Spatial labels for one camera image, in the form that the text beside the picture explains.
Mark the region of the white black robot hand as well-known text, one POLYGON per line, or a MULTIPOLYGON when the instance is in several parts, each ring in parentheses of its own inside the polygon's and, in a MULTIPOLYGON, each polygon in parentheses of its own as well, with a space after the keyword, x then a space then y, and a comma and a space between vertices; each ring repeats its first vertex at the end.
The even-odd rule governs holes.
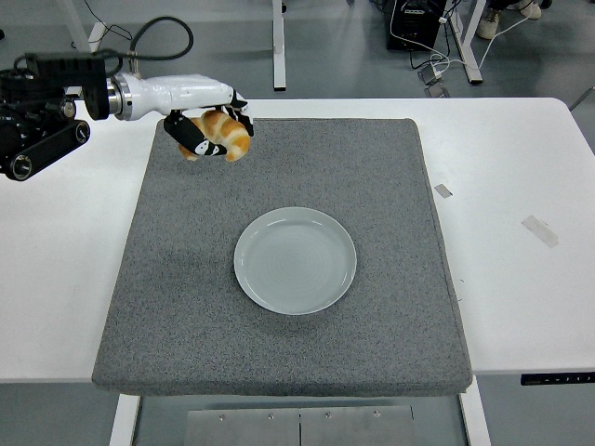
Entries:
POLYGON ((114 115, 136 121, 150 112, 165 117, 164 130, 178 143, 188 161, 222 156, 243 158, 254 136, 247 100, 230 85, 200 74, 139 79, 132 74, 114 78, 121 104, 114 115))

